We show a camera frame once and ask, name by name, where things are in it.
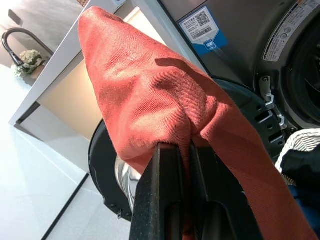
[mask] qr code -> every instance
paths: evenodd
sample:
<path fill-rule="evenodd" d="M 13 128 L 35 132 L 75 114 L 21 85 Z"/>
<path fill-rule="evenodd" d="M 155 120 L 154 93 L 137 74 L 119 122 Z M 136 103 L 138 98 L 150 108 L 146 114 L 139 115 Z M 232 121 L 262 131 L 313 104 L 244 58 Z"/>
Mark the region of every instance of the qr code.
<path fill-rule="evenodd" d="M 195 16 L 195 19 L 198 21 L 200 27 L 203 25 L 210 23 L 210 19 L 208 18 L 205 11 L 200 12 L 200 14 Z"/>

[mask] potted plant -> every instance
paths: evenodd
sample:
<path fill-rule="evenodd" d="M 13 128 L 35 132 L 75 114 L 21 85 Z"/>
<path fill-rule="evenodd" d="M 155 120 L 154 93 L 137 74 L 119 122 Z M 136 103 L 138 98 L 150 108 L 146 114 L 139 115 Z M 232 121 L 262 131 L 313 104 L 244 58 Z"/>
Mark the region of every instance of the potted plant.
<path fill-rule="evenodd" d="M 37 50 L 23 51 L 20 54 L 20 59 L 24 62 L 22 66 L 12 65 L 11 67 L 16 77 L 24 78 L 30 76 L 36 80 L 45 68 L 43 66 L 45 60 Z"/>

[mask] white countertop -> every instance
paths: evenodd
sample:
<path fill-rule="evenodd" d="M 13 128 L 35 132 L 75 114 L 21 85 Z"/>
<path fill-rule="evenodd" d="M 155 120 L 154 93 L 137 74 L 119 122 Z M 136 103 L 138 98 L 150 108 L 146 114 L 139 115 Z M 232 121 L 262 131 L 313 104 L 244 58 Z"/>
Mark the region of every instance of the white countertop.
<path fill-rule="evenodd" d="M 0 117 L 8 122 L 30 89 L 31 85 L 21 77 L 15 77 L 12 69 L 0 64 Z"/>

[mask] wall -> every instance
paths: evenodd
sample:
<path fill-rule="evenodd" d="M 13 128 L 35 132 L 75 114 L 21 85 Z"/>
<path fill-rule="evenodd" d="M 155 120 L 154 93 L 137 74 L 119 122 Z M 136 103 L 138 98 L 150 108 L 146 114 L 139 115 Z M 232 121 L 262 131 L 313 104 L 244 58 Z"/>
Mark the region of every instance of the wall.
<path fill-rule="evenodd" d="M 84 60 L 39 103 L 88 140 L 102 119 Z"/>

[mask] laundry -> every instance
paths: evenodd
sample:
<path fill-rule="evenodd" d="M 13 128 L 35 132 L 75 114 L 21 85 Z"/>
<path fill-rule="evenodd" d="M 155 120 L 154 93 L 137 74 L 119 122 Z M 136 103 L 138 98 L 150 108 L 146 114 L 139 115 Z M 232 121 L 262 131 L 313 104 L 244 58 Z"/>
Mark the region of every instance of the laundry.
<path fill-rule="evenodd" d="M 103 119 L 124 161 L 142 174 L 156 145 L 171 143 L 179 146 L 188 173 L 189 144 L 201 137 L 238 179 L 264 239 L 317 239 L 259 134 L 206 73 L 98 7 L 79 19 L 79 39 Z"/>
<path fill-rule="evenodd" d="M 320 191 L 320 145 L 310 152 L 289 150 L 283 156 L 281 168 L 297 186 Z"/>

